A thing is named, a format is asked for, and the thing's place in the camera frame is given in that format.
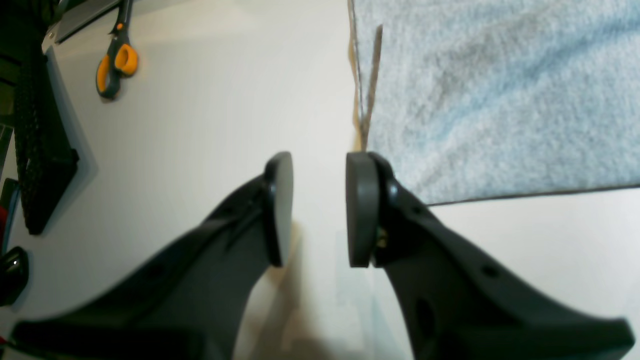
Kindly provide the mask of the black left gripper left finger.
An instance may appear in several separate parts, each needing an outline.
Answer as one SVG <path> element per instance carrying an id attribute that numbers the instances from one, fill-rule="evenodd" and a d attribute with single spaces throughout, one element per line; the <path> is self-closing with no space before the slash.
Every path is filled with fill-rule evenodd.
<path id="1" fill-rule="evenodd" d="M 285 266 L 294 189 L 290 152 L 102 296 L 21 321 L 10 347 L 46 360 L 230 360 L 254 286 Z"/>

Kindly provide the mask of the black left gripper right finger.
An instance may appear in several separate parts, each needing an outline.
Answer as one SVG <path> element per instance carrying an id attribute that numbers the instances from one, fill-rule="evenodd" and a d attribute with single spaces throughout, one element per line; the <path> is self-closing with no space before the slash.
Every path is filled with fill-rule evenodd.
<path id="1" fill-rule="evenodd" d="M 349 263 L 383 269 L 416 360 L 621 360 L 626 319 L 542 294 L 445 226 L 375 152 L 345 158 Z"/>

